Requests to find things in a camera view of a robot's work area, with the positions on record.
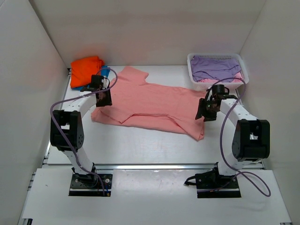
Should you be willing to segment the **salmon pink t-shirt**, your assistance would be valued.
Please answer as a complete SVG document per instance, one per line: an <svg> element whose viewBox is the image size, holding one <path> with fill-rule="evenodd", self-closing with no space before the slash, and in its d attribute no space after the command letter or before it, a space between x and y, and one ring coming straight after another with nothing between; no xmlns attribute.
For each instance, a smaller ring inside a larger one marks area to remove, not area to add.
<svg viewBox="0 0 300 225"><path fill-rule="evenodd" d="M97 107L91 120L108 125L154 129L204 138L204 121L195 119L205 92L147 83L147 72L130 66L118 73L112 105Z"/></svg>

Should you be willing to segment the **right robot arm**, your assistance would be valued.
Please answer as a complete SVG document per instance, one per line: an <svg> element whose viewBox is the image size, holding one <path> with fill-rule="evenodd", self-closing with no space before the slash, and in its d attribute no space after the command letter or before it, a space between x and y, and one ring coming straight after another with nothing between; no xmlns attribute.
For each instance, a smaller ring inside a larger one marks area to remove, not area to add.
<svg viewBox="0 0 300 225"><path fill-rule="evenodd" d="M240 100L229 93L222 84L215 84L199 100L195 119L204 122L215 121L217 113L225 115L220 130L220 151L222 161L217 162L216 170L210 176L210 183L220 188L227 182L227 176L234 176L244 166L268 158L270 155L270 123L250 114ZM231 152L228 156L223 150L223 134L227 121L235 126Z"/></svg>

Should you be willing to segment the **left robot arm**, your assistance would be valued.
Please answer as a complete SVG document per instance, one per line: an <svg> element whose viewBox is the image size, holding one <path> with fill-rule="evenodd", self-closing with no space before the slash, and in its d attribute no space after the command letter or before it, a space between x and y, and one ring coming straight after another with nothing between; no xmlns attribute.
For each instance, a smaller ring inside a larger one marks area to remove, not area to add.
<svg viewBox="0 0 300 225"><path fill-rule="evenodd" d="M111 105L110 89L107 77L93 75L78 96L56 102L50 108L50 143L69 159L75 177L88 187L96 185L98 175L83 148L82 117L93 106Z"/></svg>

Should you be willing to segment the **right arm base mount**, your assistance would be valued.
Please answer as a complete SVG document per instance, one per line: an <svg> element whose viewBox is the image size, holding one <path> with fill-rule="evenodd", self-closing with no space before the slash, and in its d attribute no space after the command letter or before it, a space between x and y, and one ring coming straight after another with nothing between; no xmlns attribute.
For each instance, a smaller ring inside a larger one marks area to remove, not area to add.
<svg viewBox="0 0 300 225"><path fill-rule="evenodd" d="M220 175L217 168L196 173L186 179L185 186L196 186L197 198L241 198L237 179Z"/></svg>

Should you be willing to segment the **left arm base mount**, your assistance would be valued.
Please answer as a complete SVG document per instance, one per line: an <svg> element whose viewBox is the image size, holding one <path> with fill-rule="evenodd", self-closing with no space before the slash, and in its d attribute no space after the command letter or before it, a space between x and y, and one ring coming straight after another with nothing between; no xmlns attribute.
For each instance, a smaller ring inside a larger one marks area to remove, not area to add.
<svg viewBox="0 0 300 225"><path fill-rule="evenodd" d="M91 174L77 174L72 168L73 174L69 186L69 196L93 196L110 197L113 184L112 173L98 173L102 183L97 176Z"/></svg>

